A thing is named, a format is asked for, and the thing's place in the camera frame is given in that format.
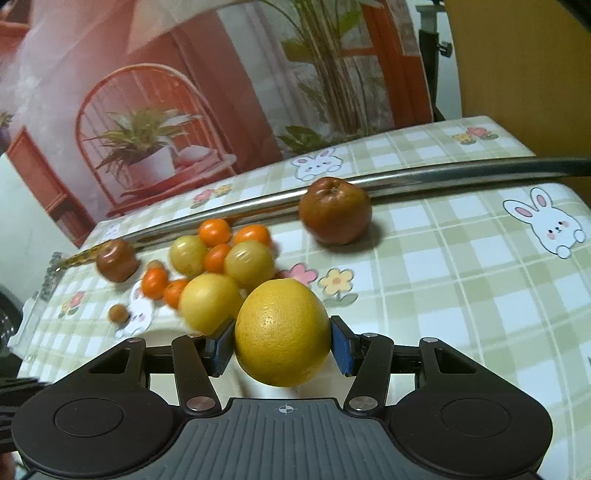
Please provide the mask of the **large yellow grapefruit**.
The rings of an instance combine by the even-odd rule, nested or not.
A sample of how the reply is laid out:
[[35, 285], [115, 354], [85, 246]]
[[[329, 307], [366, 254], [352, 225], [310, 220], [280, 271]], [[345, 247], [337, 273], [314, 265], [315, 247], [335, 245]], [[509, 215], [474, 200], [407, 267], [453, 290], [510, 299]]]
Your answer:
[[311, 380], [332, 344], [321, 300], [297, 280], [273, 279], [249, 294], [235, 324], [235, 355], [260, 383], [295, 387]]

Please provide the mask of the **brown longan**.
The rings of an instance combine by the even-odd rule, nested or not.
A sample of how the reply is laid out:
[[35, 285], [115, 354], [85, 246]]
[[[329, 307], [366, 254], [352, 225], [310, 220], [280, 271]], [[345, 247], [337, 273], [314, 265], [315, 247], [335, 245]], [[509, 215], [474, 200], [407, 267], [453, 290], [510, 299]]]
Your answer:
[[108, 311], [108, 320], [116, 325], [123, 325], [129, 320], [130, 314], [122, 304], [115, 304]]
[[159, 260], [151, 260], [146, 265], [147, 270], [151, 269], [164, 269], [164, 265]]

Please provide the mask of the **yellow-green round fruit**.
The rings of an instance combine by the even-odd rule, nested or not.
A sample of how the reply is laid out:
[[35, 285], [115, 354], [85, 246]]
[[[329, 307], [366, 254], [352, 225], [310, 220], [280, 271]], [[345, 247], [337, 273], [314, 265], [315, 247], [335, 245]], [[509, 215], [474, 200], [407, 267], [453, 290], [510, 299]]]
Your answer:
[[270, 248], [254, 240], [233, 246], [224, 259], [224, 273], [240, 287], [252, 291], [276, 275]]
[[204, 272], [204, 257], [207, 247], [199, 237], [184, 235], [178, 237], [170, 246], [169, 260], [176, 272], [194, 278]]

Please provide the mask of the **large red apple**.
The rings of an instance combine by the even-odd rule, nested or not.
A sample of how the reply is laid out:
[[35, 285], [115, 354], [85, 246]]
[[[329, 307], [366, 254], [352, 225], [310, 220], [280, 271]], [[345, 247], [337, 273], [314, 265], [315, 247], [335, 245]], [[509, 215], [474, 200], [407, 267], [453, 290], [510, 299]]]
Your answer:
[[311, 184], [298, 203], [305, 230], [325, 245], [347, 245], [367, 232], [373, 211], [362, 188], [335, 177]]

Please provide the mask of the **yellow lemon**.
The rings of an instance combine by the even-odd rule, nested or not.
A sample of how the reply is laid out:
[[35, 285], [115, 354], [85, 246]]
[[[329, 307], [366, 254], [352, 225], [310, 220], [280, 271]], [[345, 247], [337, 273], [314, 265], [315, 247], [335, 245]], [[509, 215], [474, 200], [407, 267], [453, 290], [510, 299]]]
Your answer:
[[178, 311], [186, 325], [208, 335], [228, 318], [238, 316], [242, 292], [228, 276], [204, 273], [188, 282], [178, 303]]

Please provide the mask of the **orange tangerine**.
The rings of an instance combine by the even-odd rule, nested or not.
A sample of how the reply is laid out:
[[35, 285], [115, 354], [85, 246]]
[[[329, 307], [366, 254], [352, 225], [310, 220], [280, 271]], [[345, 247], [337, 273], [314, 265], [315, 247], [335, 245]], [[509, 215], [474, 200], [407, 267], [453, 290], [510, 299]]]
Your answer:
[[208, 247], [228, 244], [232, 232], [228, 222], [224, 219], [214, 218], [202, 222], [198, 228], [198, 236]]
[[273, 243], [270, 230], [260, 224], [247, 225], [233, 235], [233, 244], [245, 241], [256, 241], [266, 246], [270, 246]]
[[173, 310], [178, 309], [180, 296], [188, 283], [189, 281], [187, 279], [181, 278], [171, 281], [166, 286], [166, 288], [163, 291], [162, 298], [169, 308]]
[[169, 284], [169, 275], [164, 268], [149, 268], [141, 279], [141, 292], [151, 300], [160, 300]]
[[209, 249], [204, 257], [204, 270], [208, 273], [222, 274], [224, 260], [231, 250], [228, 244], [218, 244]]

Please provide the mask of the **small red apple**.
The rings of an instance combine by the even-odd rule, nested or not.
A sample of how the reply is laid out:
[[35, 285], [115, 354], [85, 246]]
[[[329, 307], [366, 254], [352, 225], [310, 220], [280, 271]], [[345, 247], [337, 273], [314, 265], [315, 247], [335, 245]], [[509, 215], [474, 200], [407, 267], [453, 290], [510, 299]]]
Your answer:
[[139, 260], [127, 241], [114, 239], [101, 246], [95, 264], [103, 278], [113, 283], [123, 283], [135, 273]]

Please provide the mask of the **steel pole with gold end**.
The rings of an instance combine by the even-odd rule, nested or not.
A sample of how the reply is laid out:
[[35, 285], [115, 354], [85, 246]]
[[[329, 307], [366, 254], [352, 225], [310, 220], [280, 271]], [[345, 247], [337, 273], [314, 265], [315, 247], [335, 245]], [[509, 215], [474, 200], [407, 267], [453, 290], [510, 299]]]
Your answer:
[[[431, 193], [502, 183], [530, 182], [537, 179], [588, 177], [588, 157], [512, 157], [437, 164], [390, 170], [349, 178], [347, 181], [365, 191], [370, 198]], [[123, 239], [137, 252], [170, 241], [175, 234], [188, 230], [209, 218], [224, 217], [230, 223], [267, 214], [281, 215], [294, 211], [306, 187], [263, 195], [126, 234]]]

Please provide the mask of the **printed room backdrop cloth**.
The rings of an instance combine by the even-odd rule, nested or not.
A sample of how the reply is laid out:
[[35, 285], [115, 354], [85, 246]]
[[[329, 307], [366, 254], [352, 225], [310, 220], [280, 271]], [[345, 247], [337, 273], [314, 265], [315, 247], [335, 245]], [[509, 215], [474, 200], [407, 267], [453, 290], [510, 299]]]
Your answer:
[[1, 5], [1, 150], [75, 245], [103, 219], [433, 118], [404, 1]]

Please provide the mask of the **yellow wooden board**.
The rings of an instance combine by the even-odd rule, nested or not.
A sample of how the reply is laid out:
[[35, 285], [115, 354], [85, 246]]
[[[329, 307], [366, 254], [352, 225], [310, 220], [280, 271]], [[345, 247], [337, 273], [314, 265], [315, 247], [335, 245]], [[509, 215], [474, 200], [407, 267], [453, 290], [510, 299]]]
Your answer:
[[448, 1], [462, 112], [540, 157], [590, 154], [590, 32], [559, 1]]

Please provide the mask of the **black stand with knob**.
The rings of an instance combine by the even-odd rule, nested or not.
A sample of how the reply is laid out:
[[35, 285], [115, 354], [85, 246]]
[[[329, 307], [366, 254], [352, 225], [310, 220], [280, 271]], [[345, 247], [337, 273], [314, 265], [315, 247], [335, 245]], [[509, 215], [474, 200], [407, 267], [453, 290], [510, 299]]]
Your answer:
[[429, 95], [433, 107], [434, 120], [436, 122], [445, 119], [437, 107], [439, 57], [450, 58], [453, 53], [453, 45], [450, 42], [440, 40], [438, 31], [438, 15], [445, 13], [443, 1], [430, 1], [428, 4], [416, 7], [420, 14], [419, 46], [425, 69]]

